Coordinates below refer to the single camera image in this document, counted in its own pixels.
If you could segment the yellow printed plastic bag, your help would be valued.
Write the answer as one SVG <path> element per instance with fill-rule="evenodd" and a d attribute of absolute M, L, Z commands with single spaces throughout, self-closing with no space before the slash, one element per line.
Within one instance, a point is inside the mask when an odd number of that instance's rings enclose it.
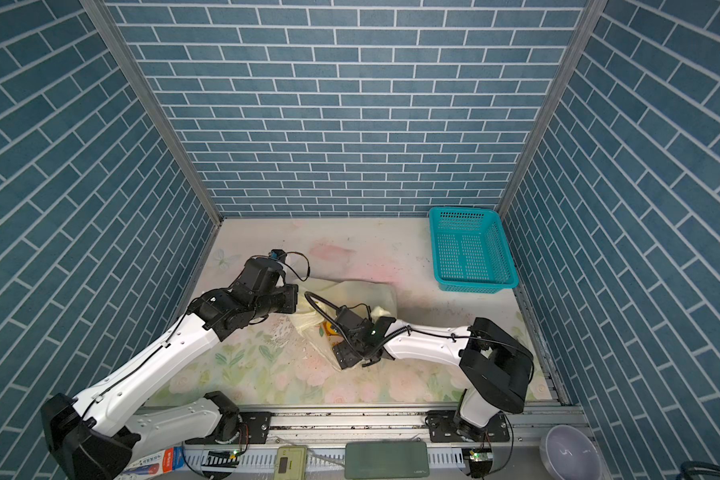
<path fill-rule="evenodd" d="M 306 292 L 326 299 L 339 307 L 348 307 L 355 314 L 368 318 L 367 308 L 371 309 L 371 319 L 376 320 L 382 314 L 396 316 L 398 313 L 397 296 L 392 285 L 359 280 L 332 281 L 308 279 L 296 281 L 298 302 L 296 312 L 285 317 L 294 326 L 296 332 L 304 338 L 312 350 L 320 355 L 336 371 L 341 368 L 332 351 L 332 347 L 341 341 L 340 337 L 327 333 L 327 320 L 320 315 L 305 299 Z"/>

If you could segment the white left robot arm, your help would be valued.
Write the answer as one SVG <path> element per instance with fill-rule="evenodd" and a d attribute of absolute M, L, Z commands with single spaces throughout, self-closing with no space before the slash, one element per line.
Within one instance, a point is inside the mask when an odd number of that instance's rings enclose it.
<path fill-rule="evenodd" d="M 237 405 L 219 391 L 186 405 L 144 403 L 190 362 L 234 332 L 272 314 L 292 314 L 298 287 L 286 280 L 287 254 L 250 257 L 227 287 L 194 298 L 157 340 L 76 395 L 56 394 L 41 407 L 49 453 L 70 479 L 114 479 L 134 460 L 187 440 L 244 440 Z"/>

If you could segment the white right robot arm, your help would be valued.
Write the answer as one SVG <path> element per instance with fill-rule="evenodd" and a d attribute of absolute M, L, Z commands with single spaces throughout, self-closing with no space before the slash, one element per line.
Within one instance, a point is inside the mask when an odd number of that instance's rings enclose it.
<path fill-rule="evenodd" d="M 490 319 L 466 327 L 432 327 L 381 315 L 373 320 L 347 306 L 327 322 L 342 338 L 332 347 L 339 366 L 370 367 L 382 360 L 410 360 L 456 367 L 467 386 L 453 414 L 457 434 L 476 442 L 488 436 L 491 421 L 524 411 L 535 372 L 528 348 Z"/>

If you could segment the yellow toy fruit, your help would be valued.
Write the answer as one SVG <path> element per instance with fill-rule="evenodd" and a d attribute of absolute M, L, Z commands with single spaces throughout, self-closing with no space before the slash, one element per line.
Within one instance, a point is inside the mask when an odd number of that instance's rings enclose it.
<path fill-rule="evenodd" d="M 339 333 L 335 330 L 335 328 L 330 323 L 325 322 L 324 329 L 327 332 L 327 334 L 330 336 L 338 336 L 339 335 Z"/>

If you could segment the teal perforated plastic basket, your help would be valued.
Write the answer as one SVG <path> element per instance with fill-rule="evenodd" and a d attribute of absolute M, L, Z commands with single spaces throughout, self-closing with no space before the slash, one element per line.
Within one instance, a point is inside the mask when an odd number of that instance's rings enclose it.
<path fill-rule="evenodd" d="M 515 262 L 497 212 L 436 207 L 428 219 L 434 277 L 441 290 L 495 294 L 517 287 Z"/>

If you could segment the small yellow-green timer box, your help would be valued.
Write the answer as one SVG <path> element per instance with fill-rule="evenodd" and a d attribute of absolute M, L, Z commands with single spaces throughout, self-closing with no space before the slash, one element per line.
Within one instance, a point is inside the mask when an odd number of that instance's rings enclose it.
<path fill-rule="evenodd" d="M 308 449 L 304 446 L 282 446 L 276 452 L 274 480 L 304 480 Z"/>

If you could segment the red white blue box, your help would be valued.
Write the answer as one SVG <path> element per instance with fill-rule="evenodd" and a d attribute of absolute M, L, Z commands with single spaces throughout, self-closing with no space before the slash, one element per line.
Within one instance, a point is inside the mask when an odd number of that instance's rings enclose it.
<path fill-rule="evenodd" d="M 184 468 L 184 450 L 181 446 L 175 446 L 133 461 L 116 480 L 154 479 Z"/>

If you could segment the white bowl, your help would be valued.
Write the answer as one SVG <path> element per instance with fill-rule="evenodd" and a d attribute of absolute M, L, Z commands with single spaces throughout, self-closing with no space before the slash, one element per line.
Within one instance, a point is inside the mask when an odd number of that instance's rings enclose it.
<path fill-rule="evenodd" d="M 539 445 L 542 464 L 558 480 L 601 479 L 603 466 L 593 442 L 569 425 L 551 428 Z"/>

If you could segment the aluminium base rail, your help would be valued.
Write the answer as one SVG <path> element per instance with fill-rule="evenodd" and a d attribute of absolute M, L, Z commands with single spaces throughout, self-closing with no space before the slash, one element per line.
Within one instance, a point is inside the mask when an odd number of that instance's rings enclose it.
<path fill-rule="evenodd" d="M 248 407 L 241 412 L 253 447 L 285 443 L 329 447 L 356 441 L 420 440 L 429 444 L 466 446 L 537 445 L 558 425 L 588 437 L 593 431 L 583 410 L 553 401 L 535 401 L 521 414 L 498 415 L 480 433 L 459 426 L 452 403 L 411 405 Z"/>

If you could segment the aluminium corner post left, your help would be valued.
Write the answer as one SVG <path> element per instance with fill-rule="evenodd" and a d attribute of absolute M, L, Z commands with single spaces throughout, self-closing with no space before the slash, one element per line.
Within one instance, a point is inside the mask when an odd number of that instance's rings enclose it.
<path fill-rule="evenodd" d="M 151 119 L 155 129 L 173 156 L 175 163 L 185 175 L 207 216 L 212 224 L 219 228 L 223 222 L 223 216 L 202 182 L 107 5 L 100 0 L 81 0 L 80 4 Z"/>

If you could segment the aluminium corner post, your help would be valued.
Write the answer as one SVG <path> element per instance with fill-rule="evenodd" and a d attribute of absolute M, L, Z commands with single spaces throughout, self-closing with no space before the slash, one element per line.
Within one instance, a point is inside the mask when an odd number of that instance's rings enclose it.
<path fill-rule="evenodd" d="M 80 4 L 151 119 L 155 129 L 173 156 L 175 163 L 185 175 L 207 216 L 212 224 L 219 228 L 223 222 L 223 216 L 202 182 L 107 5 L 100 0 L 81 0 Z"/>
<path fill-rule="evenodd" d="M 497 213 L 502 220 L 504 220 L 509 213 L 522 180 L 533 162 L 534 155 L 537 153 L 541 140 L 549 127 L 552 117 L 565 93 L 565 89 L 573 76 L 576 66 L 583 55 L 583 51 L 606 5 L 606 0 L 591 0 L 585 5 L 572 34 L 570 44 L 566 47 L 561 58 L 559 68 L 552 79 L 549 91 L 538 111 L 533 128 L 527 137 L 522 152 L 518 156 L 514 171 L 509 178 L 507 187 L 498 204 Z"/>

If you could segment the aluminium corner post right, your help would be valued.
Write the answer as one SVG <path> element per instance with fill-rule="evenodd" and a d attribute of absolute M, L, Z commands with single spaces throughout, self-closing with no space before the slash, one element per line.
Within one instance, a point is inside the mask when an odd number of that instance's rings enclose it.
<path fill-rule="evenodd" d="M 606 0 L 591 0 L 585 5 L 572 34 L 570 44 L 566 47 L 561 58 L 559 68 L 552 79 L 549 91 L 538 111 L 533 128 L 527 137 L 522 152 L 518 156 L 514 171 L 509 178 L 507 187 L 498 204 L 497 213 L 502 220 L 504 220 L 509 213 L 522 180 L 533 162 L 534 155 L 537 153 L 541 140 L 549 127 L 552 117 L 565 93 L 565 89 L 573 76 L 576 66 L 583 55 L 583 51 L 606 5 Z"/>

